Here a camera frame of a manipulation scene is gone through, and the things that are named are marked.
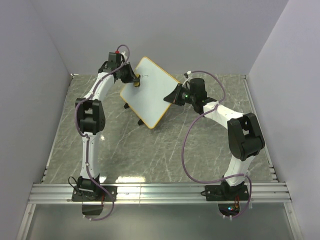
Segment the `yellow framed whiteboard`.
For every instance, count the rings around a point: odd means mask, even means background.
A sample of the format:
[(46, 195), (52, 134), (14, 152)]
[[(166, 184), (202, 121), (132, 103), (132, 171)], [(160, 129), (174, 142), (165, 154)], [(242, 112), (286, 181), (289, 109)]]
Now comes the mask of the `yellow framed whiteboard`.
[(180, 82), (146, 56), (134, 72), (140, 75), (140, 86), (125, 84), (120, 97), (149, 129), (153, 129), (171, 106), (164, 97)]

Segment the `yellow and black eraser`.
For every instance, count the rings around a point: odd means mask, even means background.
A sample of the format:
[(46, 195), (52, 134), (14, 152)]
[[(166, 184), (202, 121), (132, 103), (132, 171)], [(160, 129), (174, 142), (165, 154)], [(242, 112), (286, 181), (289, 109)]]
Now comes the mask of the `yellow and black eraser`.
[(134, 87), (139, 87), (141, 85), (140, 79), (141, 79), (141, 75), (136, 73), (135, 74), (135, 80), (133, 81), (133, 86)]

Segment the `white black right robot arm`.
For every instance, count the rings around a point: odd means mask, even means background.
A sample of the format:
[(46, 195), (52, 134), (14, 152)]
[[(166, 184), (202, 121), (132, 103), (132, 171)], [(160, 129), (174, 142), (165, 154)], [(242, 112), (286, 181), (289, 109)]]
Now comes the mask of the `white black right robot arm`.
[(224, 199), (232, 200), (247, 179), (251, 162), (265, 147), (257, 116), (252, 112), (244, 114), (234, 111), (222, 104), (223, 99), (208, 97), (202, 78), (191, 78), (184, 84), (177, 84), (163, 100), (177, 106), (191, 105), (198, 113), (198, 117), (191, 123), (192, 126), (201, 118), (206, 118), (227, 130), (231, 159), (227, 171), (220, 179), (224, 184), (220, 193)]

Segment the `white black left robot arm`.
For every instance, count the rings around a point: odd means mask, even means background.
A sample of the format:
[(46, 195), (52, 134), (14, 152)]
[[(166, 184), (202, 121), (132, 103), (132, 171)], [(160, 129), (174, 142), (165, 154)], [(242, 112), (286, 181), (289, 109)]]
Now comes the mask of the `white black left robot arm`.
[(98, 69), (95, 83), (89, 92), (75, 101), (75, 127), (82, 137), (82, 166), (76, 181), (75, 191), (89, 201), (100, 198), (103, 190), (100, 185), (98, 150), (100, 135), (106, 125), (102, 101), (117, 80), (124, 84), (140, 83), (130, 63), (129, 52), (110, 52), (108, 60)]

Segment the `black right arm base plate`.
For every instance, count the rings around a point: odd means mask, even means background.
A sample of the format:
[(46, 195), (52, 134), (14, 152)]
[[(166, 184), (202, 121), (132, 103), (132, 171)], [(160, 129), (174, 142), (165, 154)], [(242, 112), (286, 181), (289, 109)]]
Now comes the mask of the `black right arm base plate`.
[(244, 182), (236, 186), (229, 186), (226, 181), (219, 185), (205, 185), (204, 190), (200, 193), (206, 198), (206, 201), (247, 201), (250, 191)]

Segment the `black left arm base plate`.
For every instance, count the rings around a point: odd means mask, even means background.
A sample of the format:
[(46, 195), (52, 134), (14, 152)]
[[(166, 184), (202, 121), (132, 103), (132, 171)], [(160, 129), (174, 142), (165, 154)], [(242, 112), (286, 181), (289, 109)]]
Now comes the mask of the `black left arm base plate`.
[[(117, 186), (113, 185), (103, 185), (105, 190), (107, 190), (114, 200), (117, 198)], [(80, 190), (78, 187), (74, 187), (72, 197), (72, 202), (111, 202), (112, 198), (101, 188), (97, 188), (95, 192)]]

